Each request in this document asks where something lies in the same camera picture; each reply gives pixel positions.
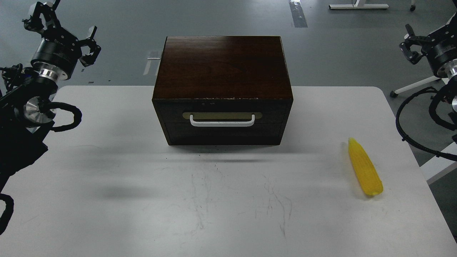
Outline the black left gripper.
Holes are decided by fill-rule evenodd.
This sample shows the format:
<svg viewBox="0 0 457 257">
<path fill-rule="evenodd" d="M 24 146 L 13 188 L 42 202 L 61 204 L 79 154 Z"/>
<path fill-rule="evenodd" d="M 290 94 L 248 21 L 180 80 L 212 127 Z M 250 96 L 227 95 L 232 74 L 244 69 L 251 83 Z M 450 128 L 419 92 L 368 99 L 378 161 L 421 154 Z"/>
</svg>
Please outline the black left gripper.
<svg viewBox="0 0 457 257">
<path fill-rule="evenodd" d="M 44 35 L 32 57 L 32 67 L 35 70 L 45 66 L 56 67 L 61 71 L 59 80 L 69 80 L 78 60 L 84 67 L 93 65 L 101 52 L 101 47 L 95 40 L 96 25 L 90 27 L 86 39 L 79 41 L 72 33 L 61 28 L 55 13 L 59 3 L 60 0 L 36 2 L 30 6 L 29 18 L 23 19 L 22 22 L 28 31 L 48 33 Z M 82 56 L 82 47 L 88 47 L 89 53 Z"/>
</svg>

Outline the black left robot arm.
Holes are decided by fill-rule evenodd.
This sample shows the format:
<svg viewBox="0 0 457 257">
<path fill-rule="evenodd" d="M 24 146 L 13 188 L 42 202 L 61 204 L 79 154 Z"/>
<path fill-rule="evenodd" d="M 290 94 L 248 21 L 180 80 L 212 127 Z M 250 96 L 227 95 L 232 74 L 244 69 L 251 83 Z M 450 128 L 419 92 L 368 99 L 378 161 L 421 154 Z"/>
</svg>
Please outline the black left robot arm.
<svg viewBox="0 0 457 257">
<path fill-rule="evenodd" d="M 78 39 L 60 24 L 59 0 L 36 2 L 24 28 L 41 35 L 31 66 L 19 63 L 1 68 L 5 94 L 0 101 L 1 189 L 16 172 L 38 160 L 47 150 L 44 138 L 50 131 L 72 130 L 82 121 L 78 107 L 52 101 L 59 80 L 69 80 L 77 62 L 93 65 L 101 52 L 94 39 L 97 27 L 86 39 Z"/>
</svg>

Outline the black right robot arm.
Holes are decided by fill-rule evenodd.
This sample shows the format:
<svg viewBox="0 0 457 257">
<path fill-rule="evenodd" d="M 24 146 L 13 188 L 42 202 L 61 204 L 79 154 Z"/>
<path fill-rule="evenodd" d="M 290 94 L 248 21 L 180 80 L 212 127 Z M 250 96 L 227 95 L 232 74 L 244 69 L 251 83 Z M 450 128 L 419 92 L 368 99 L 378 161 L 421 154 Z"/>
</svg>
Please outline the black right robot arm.
<svg viewBox="0 0 457 257">
<path fill-rule="evenodd" d="M 404 41 L 399 44 L 406 60 L 416 65 L 423 57 L 428 61 L 433 75 L 446 78 L 448 82 L 434 96 L 429 106 L 429 115 L 436 124 L 448 130 L 456 130 L 456 108 L 450 115 L 452 122 L 442 119 L 436 112 L 440 102 L 452 104 L 456 99 L 456 15 L 449 23 L 436 29 L 426 36 L 416 35 L 410 24 L 405 25 L 407 31 Z"/>
</svg>

